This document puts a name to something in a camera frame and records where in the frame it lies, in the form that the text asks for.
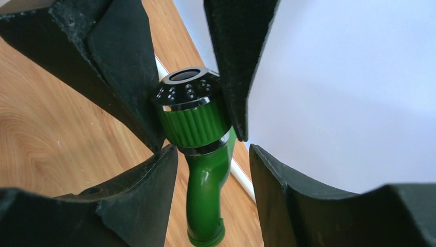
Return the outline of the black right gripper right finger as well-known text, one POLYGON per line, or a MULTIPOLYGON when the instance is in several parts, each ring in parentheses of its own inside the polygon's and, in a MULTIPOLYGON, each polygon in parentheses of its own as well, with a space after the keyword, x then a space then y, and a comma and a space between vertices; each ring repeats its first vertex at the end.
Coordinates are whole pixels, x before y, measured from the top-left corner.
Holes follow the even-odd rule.
POLYGON ((435 246, 434 183, 358 194, 316 181, 258 145, 249 160, 265 246, 435 246))

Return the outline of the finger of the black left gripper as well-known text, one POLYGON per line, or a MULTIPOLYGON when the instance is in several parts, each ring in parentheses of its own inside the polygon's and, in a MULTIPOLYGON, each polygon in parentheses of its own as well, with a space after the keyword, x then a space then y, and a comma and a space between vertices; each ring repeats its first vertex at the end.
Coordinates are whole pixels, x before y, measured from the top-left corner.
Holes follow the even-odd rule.
POLYGON ((149 100, 158 71, 141 1, 7 1, 1 37, 160 151, 165 134, 149 100))
POLYGON ((279 1, 204 1, 231 123, 248 141, 248 97, 279 1))

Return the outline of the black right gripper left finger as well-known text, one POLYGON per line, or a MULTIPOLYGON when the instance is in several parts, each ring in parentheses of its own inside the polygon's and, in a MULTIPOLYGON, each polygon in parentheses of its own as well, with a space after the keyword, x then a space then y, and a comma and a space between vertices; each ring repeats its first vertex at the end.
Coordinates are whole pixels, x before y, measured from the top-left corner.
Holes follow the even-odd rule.
POLYGON ((1 189, 1 246, 163 246, 178 154, 172 145, 81 193, 1 189))

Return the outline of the white PVC pipe frame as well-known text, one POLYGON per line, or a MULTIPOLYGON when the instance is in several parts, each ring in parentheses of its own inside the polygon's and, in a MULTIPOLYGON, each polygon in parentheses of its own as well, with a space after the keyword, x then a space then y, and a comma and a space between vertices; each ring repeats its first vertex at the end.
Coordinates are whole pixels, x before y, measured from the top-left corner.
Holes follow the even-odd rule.
MULTIPOLYGON (((159 79, 163 79, 165 76, 169 74, 168 70, 165 68, 165 66, 162 64, 162 62, 159 60, 157 55, 154 55, 155 62, 157 66, 158 76, 159 79)), ((231 165, 230 165, 230 171, 232 175, 235 177, 235 179, 238 181, 238 183, 241 185, 241 187, 245 190, 245 192, 250 196, 254 204, 256 204, 256 198, 255 198, 255 192, 253 188, 253 184, 251 179, 248 177, 248 175, 243 171, 241 166, 237 163, 235 158, 232 158, 231 165)))

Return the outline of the green water faucet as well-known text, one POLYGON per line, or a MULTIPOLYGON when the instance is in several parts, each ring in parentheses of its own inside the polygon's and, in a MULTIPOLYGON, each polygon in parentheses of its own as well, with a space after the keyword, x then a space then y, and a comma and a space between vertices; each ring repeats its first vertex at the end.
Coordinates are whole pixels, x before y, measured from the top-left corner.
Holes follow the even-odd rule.
POLYGON ((225 236, 220 197, 236 139, 219 74, 201 66, 170 73, 154 89, 151 101, 167 140, 189 167, 189 240, 194 246, 217 246, 225 236))

